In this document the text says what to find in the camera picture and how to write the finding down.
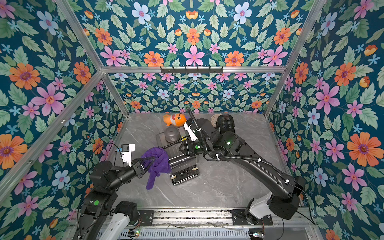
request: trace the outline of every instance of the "purple cloth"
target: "purple cloth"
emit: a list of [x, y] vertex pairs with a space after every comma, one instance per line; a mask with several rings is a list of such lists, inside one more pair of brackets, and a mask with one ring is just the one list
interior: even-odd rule
[[[147, 150], [141, 157], [155, 157], [155, 162], [149, 167], [149, 179], [147, 182], [147, 190], [153, 188], [156, 176], [160, 176], [160, 173], [170, 173], [169, 157], [167, 152], [161, 147], [153, 147]], [[144, 168], [150, 165], [152, 160], [144, 161]]]

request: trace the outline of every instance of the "beige round object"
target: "beige round object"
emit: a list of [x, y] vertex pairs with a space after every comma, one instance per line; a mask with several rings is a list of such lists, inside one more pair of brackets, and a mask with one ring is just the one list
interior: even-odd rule
[[211, 124], [213, 127], [216, 127], [216, 122], [217, 122], [217, 118], [220, 116], [221, 114], [218, 113], [218, 114], [214, 114], [212, 117], [211, 117]]

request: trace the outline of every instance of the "orange fish plush toy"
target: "orange fish plush toy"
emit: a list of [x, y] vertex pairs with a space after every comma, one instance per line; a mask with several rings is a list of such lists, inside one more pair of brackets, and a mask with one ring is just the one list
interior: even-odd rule
[[177, 113], [174, 115], [166, 114], [163, 116], [163, 121], [167, 124], [167, 127], [171, 124], [175, 127], [182, 127], [187, 121], [187, 118], [184, 114]]

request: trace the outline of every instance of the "gray marble floor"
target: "gray marble floor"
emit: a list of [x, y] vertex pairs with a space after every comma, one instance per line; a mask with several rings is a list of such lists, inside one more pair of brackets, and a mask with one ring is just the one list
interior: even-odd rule
[[[140, 157], [146, 150], [157, 146], [156, 134], [163, 132], [166, 125], [162, 113], [131, 114], [120, 144], [136, 144], [132, 158]], [[212, 114], [196, 114], [196, 118], [210, 119]], [[283, 163], [261, 114], [231, 113], [235, 131], [260, 156], [277, 168], [284, 170]], [[168, 174], [156, 178], [151, 190], [146, 190], [149, 175], [135, 178], [120, 187], [118, 199], [136, 202], [139, 206], [151, 207], [245, 207], [252, 198], [267, 194], [268, 189], [246, 170], [231, 162], [206, 161], [198, 156], [200, 175], [188, 182], [173, 186]], [[122, 166], [119, 157], [117, 166]]]

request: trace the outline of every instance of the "black cable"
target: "black cable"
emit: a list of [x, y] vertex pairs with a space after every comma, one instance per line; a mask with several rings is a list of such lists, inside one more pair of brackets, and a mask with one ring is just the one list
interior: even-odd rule
[[283, 220], [283, 218], [281, 218], [281, 220], [283, 221], [283, 232], [281, 233], [281, 236], [280, 236], [278, 239], [276, 239], [276, 240], [281, 239], [282, 236], [284, 235], [284, 229], [285, 229], [285, 226], [284, 226], [284, 220]]

